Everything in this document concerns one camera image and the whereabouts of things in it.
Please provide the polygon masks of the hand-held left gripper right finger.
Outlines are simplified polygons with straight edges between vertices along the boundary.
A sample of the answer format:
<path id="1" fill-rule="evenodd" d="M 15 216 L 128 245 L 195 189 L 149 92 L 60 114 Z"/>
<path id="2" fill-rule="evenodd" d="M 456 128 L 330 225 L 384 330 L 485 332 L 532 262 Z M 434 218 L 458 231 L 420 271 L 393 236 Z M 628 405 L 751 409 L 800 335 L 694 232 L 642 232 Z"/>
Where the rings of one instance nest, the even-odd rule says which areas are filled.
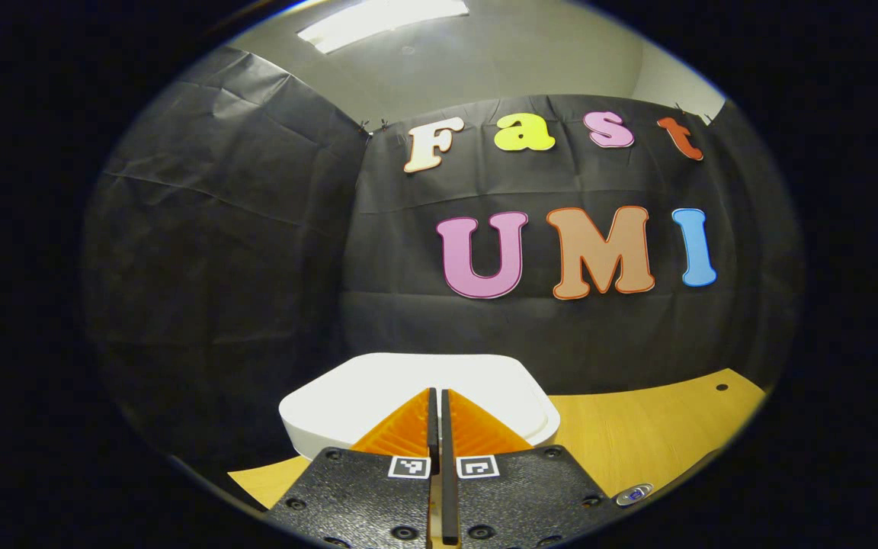
<path id="1" fill-rule="evenodd" d="M 439 404 L 445 545 L 558 547 L 623 517 L 565 446 L 527 444 L 454 390 L 442 390 Z"/>

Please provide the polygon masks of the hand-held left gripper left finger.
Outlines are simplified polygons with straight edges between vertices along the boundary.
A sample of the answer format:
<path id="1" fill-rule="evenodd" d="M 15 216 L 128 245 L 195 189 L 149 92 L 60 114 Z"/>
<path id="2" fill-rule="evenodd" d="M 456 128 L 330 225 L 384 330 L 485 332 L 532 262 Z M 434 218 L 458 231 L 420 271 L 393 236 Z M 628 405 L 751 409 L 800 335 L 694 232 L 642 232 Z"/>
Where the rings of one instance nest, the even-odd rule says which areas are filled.
<path id="1" fill-rule="evenodd" d="M 423 389 L 351 448 L 321 449 L 265 521 L 320 547 L 431 548 L 438 402 Z"/>

